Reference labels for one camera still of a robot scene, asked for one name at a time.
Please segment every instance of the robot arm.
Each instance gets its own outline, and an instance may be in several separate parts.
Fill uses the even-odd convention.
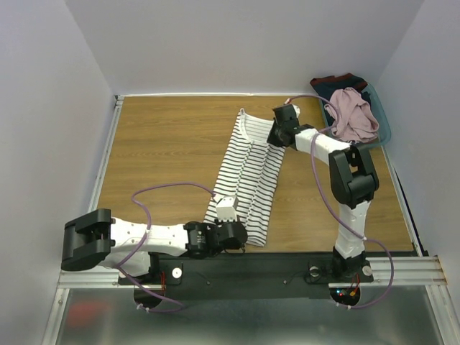
[[[136,253],[121,267],[133,277],[147,274],[149,253],[202,259],[223,250],[244,248],[247,232],[236,214],[235,195],[216,195],[216,224],[191,221],[173,226],[136,224],[112,218],[110,210],[98,209],[65,225],[62,270],[82,271],[101,265],[114,268],[138,244]]]
[[[310,154],[313,138],[318,131],[309,125],[301,126],[291,104],[280,106],[274,112],[275,120],[268,142]],[[315,140],[315,157],[329,166],[331,189],[339,202],[340,219],[364,236],[367,209],[379,187],[369,150],[319,134]],[[355,167],[356,171],[352,172],[350,166]],[[347,260],[350,262],[363,253],[363,240],[339,225],[334,254],[340,256],[341,266],[349,266],[345,264]]]

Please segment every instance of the laundry basket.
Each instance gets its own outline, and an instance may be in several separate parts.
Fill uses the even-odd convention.
[[[388,124],[387,116],[383,111],[382,104],[380,103],[379,96],[375,92],[374,87],[371,84],[367,84],[366,88],[362,92],[367,92],[371,98],[371,111],[375,119],[379,122],[378,139],[373,142],[368,142],[360,145],[366,145],[368,148],[373,149],[374,147],[384,146],[391,139],[391,129]],[[320,101],[321,113],[323,114],[324,123],[326,126],[332,126],[334,119],[329,116],[329,113],[324,110],[325,103]]]

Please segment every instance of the black cloth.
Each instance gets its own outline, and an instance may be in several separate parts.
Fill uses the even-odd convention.
[[[369,93],[362,92],[364,88],[366,88],[367,82],[363,78],[356,77],[351,73],[347,73],[339,77],[330,75],[329,77],[325,78],[313,78],[310,81],[310,85],[313,87],[313,89],[319,96],[324,97],[327,100],[331,99],[332,94],[336,90],[341,90],[344,88],[354,88],[361,94],[362,99],[371,104],[371,98]],[[324,113],[326,114],[328,126],[331,126],[334,122],[334,119],[329,115],[327,111],[324,111]]]

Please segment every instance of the striped tank top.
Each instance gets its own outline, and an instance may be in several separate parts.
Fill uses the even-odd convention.
[[[258,119],[241,109],[231,133],[214,191],[236,195],[236,212],[248,233],[247,243],[263,247],[273,195],[285,149],[267,143],[272,120]],[[216,219],[216,202],[209,202],[204,221]]]

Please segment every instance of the wooden table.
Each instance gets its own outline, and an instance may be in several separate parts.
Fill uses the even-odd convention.
[[[236,115],[241,107],[263,119],[285,97],[128,97],[124,99],[99,208],[112,215],[145,223],[144,211],[131,194],[160,183],[193,181],[212,188],[216,182]],[[324,127],[318,102],[298,99],[300,123]],[[412,250],[400,205],[381,149],[372,151],[380,180],[368,215],[366,236],[382,240],[390,250]],[[335,209],[328,168],[318,173]],[[163,188],[139,199],[152,212],[154,224],[202,221],[209,196],[190,186]],[[267,245],[248,246],[251,252],[331,251],[338,225],[319,196],[310,156],[287,149],[270,217]],[[372,244],[367,250],[381,250]]]

